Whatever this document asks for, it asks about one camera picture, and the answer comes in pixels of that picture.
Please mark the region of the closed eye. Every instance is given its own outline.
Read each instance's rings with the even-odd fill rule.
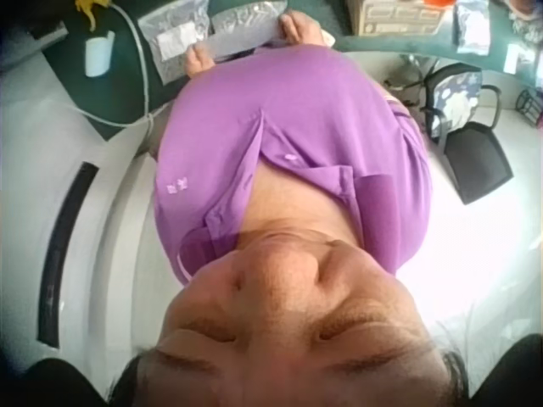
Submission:
[[[181,325],[180,329],[199,333],[221,343],[229,343],[236,340],[236,336],[230,330],[207,318],[191,320]]]

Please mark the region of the hand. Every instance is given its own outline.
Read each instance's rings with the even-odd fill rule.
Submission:
[[[185,72],[191,79],[214,66],[215,61],[201,42],[191,45],[185,53]]]
[[[326,46],[322,37],[321,25],[309,15],[290,10],[279,20],[287,41],[291,45],[312,44]]]

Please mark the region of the small container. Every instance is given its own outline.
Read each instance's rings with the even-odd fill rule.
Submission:
[[[85,42],[85,75],[89,78],[105,74],[111,65],[111,52],[115,33],[98,36]]]

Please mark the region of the desk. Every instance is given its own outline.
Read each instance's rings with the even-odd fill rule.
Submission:
[[[166,0],[116,0],[122,8],[137,20]],[[210,0],[209,15],[253,0]],[[434,36],[401,37],[358,37],[352,35],[349,10],[343,0],[289,0],[289,7],[301,10],[318,20],[322,28],[336,37],[334,48],[342,52],[384,51],[392,53],[415,53],[454,59],[478,66],[483,70],[503,72],[509,44],[522,44],[522,40],[512,32],[512,24],[504,8],[490,4],[490,24],[492,44],[490,55],[481,57],[456,52],[453,43],[452,14],[447,15],[444,24]],[[69,35],[46,52],[45,56],[53,67],[74,102],[81,108],[106,120],[131,123],[143,115],[143,85],[136,45],[125,21],[110,9],[95,8],[97,32],[103,34],[112,30],[116,34],[110,71],[100,78],[85,77],[84,42],[91,35],[88,20],[75,10],[64,17]],[[147,43],[144,54],[149,72],[150,104],[156,109],[172,100],[187,83],[183,77],[163,86],[154,67]],[[535,86],[536,63],[520,66],[515,77],[526,86]],[[96,123],[97,131],[109,139],[119,129]]]

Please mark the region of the purple shirt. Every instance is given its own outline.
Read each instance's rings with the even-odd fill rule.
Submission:
[[[286,47],[218,65],[175,101],[155,216],[181,282],[235,248],[259,158],[336,197],[387,272],[420,247],[431,181],[411,116],[341,53]]]

